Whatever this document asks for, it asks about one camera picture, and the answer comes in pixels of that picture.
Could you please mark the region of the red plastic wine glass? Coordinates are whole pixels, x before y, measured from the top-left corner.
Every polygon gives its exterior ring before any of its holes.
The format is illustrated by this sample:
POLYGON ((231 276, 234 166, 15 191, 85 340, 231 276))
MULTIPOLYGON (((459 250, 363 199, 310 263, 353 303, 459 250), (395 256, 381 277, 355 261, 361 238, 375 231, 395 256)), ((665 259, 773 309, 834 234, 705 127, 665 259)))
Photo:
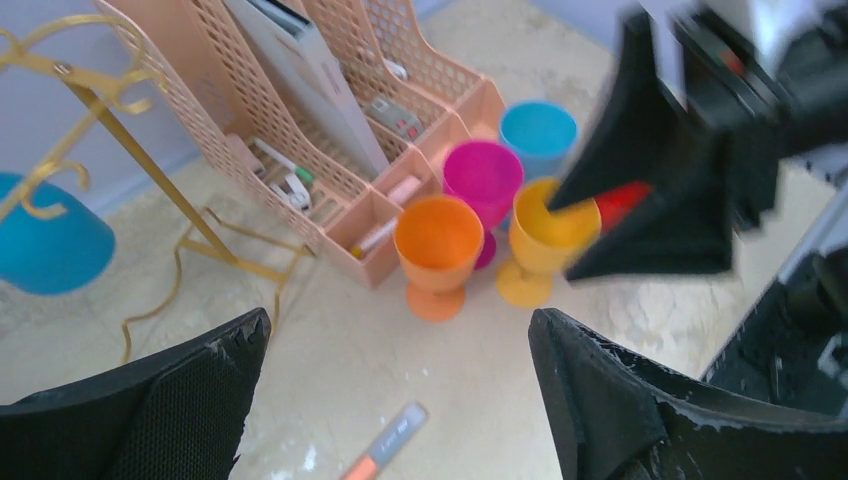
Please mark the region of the red plastic wine glass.
POLYGON ((601 220, 601 234, 617 226, 653 190, 642 181, 634 181, 594 197, 601 220))

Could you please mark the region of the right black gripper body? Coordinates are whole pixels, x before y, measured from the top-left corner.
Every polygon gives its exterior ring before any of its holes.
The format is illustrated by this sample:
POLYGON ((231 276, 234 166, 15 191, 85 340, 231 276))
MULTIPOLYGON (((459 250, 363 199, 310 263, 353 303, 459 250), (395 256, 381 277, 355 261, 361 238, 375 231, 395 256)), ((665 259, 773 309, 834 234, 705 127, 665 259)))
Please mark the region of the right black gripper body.
POLYGON ((686 110, 720 140, 731 222, 757 226, 779 161, 847 141, 847 4, 699 1, 673 32, 686 110))

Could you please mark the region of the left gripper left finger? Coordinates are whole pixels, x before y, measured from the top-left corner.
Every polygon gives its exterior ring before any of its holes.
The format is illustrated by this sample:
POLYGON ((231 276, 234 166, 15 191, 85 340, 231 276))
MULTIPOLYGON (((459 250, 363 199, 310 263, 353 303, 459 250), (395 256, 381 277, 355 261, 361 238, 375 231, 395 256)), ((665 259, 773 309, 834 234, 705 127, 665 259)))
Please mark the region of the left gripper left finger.
POLYGON ((4 479, 226 479, 271 334, 255 308, 1 408, 4 479))

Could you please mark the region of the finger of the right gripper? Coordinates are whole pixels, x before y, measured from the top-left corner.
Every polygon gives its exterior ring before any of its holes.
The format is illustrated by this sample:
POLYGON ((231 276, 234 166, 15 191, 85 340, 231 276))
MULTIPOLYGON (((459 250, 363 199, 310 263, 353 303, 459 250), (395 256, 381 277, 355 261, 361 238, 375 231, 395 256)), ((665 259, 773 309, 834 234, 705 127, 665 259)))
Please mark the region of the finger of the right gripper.
POLYGON ((719 141, 676 136, 654 189, 564 272, 569 281, 615 275, 714 275, 733 264, 719 141))
POLYGON ((548 202, 557 211, 632 182, 653 186, 648 208, 683 209, 680 182, 689 143, 681 105, 658 77, 653 19, 644 9, 621 17, 619 57, 606 104, 571 170, 548 202))

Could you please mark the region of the dark blue wine glass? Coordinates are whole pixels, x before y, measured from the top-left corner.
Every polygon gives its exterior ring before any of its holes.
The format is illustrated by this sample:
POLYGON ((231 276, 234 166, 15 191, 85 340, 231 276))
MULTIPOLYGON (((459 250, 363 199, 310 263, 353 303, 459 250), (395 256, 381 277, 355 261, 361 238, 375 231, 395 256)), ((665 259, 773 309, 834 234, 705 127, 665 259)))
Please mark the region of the dark blue wine glass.
POLYGON ((43 220, 17 206, 1 221, 1 280, 29 294, 60 295, 99 277, 115 253, 112 228, 51 183, 36 190, 33 203, 59 203, 66 212, 43 220))

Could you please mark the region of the magenta plastic wine glass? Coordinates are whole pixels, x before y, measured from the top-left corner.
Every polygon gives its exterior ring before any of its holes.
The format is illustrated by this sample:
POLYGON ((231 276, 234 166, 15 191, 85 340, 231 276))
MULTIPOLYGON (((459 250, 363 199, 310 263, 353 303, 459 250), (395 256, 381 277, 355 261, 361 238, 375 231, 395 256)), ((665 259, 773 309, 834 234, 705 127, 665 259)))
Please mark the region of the magenta plastic wine glass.
POLYGON ((442 167, 443 190, 467 203, 484 228, 484 242, 475 265, 486 268, 497 251, 492 231, 506 218, 525 174, 519 157, 489 140, 467 140, 455 146, 442 167))

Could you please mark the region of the light blue wine glass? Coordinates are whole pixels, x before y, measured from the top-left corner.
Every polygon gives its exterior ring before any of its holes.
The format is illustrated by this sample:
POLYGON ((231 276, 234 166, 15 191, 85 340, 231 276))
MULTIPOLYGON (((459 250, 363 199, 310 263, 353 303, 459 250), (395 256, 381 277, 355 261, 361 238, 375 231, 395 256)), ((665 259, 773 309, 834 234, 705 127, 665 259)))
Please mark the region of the light blue wine glass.
POLYGON ((521 160, 526 182, 556 175, 578 133, 578 123, 567 110, 543 100, 508 106, 499 123, 500 142, 521 160))

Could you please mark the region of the orange plastic wine glass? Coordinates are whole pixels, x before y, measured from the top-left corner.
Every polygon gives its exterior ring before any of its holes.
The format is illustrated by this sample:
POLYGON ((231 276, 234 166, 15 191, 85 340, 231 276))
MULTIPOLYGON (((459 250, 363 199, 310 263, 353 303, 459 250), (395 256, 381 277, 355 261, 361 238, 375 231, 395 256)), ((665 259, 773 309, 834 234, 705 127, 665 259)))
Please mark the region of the orange plastic wine glass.
POLYGON ((474 210, 445 194, 421 197, 397 217, 393 241, 411 312, 433 323, 454 318, 483 249, 484 228, 474 210))

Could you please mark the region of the yellow plastic wine glass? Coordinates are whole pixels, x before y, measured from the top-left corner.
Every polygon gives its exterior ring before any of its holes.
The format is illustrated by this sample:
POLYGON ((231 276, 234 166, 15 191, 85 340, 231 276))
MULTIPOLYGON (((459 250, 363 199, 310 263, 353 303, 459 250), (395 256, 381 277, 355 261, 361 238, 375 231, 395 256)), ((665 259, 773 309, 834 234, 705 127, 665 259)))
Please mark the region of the yellow plastic wine glass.
POLYGON ((553 213, 547 202, 554 177, 525 185, 513 202, 508 241, 511 257, 497 269, 495 285, 510 305, 538 308, 550 297, 554 276, 572 265, 600 235, 601 216, 590 198, 553 213))

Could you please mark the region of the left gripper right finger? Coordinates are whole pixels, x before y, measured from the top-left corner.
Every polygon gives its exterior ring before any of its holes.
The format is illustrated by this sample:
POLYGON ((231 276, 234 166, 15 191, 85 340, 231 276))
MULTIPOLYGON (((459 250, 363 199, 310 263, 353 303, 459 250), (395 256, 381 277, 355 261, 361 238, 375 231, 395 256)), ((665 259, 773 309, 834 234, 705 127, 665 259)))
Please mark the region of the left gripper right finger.
POLYGON ((528 340, 566 479, 843 479, 847 422, 703 383, 554 309, 528 340))

